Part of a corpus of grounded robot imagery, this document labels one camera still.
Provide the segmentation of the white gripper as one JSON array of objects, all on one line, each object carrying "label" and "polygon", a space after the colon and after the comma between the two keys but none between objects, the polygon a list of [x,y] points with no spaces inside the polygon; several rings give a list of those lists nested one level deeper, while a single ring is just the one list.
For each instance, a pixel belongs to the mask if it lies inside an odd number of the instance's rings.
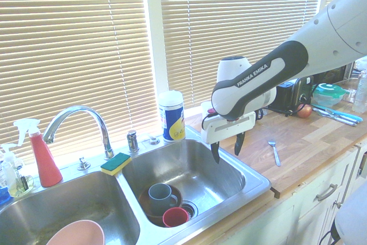
[{"label": "white gripper", "polygon": [[229,121],[218,115],[215,111],[208,113],[202,121],[201,139],[211,143],[210,149],[217,164],[220,162],[220,141],[236,135],[234,146],[235,155],[239,155],[245,139],[245,132],[255,125],[256,113],[254,111],[244,114],[239,119]]}]

